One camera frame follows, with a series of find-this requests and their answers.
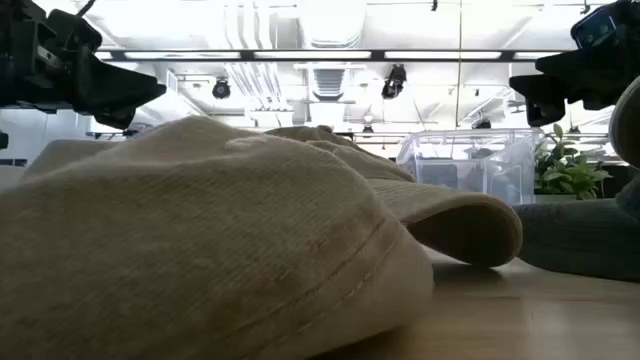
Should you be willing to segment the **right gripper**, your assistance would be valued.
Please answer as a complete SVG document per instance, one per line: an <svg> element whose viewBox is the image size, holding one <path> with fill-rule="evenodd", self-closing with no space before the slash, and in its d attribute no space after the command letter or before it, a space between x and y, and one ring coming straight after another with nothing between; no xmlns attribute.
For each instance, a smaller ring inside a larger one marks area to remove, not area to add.
<svg viewBox="0 0 640 360"><path fill-rule="evenodd" d="M529 126L562 120L566 103L579 98L583 85L585 109L611 106L640 76L640 0L615 0L606 5L615 11L617 28L604 41L538 58L535 68L543 74L509 79L509 86L524 97Z"/></svg>

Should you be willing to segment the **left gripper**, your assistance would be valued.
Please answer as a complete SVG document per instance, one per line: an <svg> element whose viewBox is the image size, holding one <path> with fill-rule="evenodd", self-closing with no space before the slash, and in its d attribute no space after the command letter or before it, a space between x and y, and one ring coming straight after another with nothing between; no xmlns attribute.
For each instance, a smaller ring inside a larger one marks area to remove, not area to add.
<svg viewBox="0 0 640 360"><path fill-rule="evenodd" d="M128 129L133 109L165 94L154 76L94 55L102 36L84 15L95 2L75 13L46 13L34 0L0 0L0 108L109 113L94 118Z"/></svg>

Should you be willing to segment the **beige corduroy hat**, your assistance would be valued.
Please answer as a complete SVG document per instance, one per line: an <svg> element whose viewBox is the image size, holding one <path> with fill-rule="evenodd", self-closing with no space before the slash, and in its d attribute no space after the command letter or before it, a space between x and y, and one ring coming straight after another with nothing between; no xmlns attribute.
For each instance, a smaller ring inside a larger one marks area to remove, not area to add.
<svg viewBox="0 0 640 360"><path fill-rule="evenodd" d="M204 118L54 142L0 191L0 360L299 360L432 288L352 167Z"/></svg>
<svg viewBox="0 0 640 360"><path fill-rule="evenodd" d="M422 245L467 264L498 267L523 245L513 208L478 192L420 184L395 162L375 155L326 127L286 127L269 135L319 147L363 176L385 206Z"/></svg>

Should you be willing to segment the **tan fabric hat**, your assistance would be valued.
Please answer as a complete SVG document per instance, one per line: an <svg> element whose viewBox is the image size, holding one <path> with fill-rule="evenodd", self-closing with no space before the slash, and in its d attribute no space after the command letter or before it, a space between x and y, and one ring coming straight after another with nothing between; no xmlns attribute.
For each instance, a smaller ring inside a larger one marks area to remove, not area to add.
<svg viewBox="0 0 640 360"><path fill-rule="evenodd" d="M628 85L614 106L609 139L616 154L640 170L640 76Z"/></svg>

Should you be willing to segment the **grey fabric hat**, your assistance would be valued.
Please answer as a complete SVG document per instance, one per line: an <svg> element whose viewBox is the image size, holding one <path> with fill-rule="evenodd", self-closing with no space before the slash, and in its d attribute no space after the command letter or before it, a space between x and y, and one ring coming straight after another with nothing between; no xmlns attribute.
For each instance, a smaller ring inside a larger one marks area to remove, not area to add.
<svg viewBox="0 0 640 360"><path fill-rule="evenodd" d="M613 199L519 205L519 258L545 270L640 283L640 217Z"/></svg>

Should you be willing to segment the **green potted plant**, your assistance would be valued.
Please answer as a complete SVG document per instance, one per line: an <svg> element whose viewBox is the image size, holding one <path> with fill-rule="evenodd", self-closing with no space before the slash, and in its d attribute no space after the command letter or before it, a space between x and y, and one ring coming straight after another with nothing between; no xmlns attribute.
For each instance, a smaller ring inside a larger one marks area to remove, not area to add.
<svg viewBox="0 0 640 360"><path fill-rule="evenodd" d="M593 200L603 193L611 175L600 163L589 163L573 147L560 125L536 145L534 156L534 193L571 195L576 200Z"/></svg>

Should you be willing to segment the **clear plastic bin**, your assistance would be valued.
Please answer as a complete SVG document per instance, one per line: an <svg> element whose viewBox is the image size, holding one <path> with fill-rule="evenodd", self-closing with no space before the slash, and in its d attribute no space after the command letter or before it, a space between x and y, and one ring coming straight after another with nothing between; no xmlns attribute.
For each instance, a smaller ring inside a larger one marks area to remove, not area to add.
<svg viewBox="0 0 640 360"><path fill-rule="evenodd" d="M480 192L510 205L535 200L535 129L425 131L408 135L396 163L421 184Z"/></svg>

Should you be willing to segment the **long ceiling light strip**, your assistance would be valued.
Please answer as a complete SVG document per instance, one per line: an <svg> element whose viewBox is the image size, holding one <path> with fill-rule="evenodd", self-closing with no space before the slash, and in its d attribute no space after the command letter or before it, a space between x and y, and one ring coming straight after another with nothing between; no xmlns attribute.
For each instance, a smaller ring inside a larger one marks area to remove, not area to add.
<svg viewBox="0 0 640 360"><path fill-rule="evenodd" d="M105 62L425 62L515 63L553 56L538 50L394 50L394 49L272 49L272 50L100 50Z"/></svg>

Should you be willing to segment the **round ceiling air duct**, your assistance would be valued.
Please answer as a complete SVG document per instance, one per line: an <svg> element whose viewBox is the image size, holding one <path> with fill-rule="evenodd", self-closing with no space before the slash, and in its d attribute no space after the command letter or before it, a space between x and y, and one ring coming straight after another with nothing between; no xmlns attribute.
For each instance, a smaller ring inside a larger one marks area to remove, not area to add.
<svg viewBox="0 0 640 360"><path fill-rule="evenodd" d="M366 0L299 0L303 47L349 49L359 46Z"/></svg>

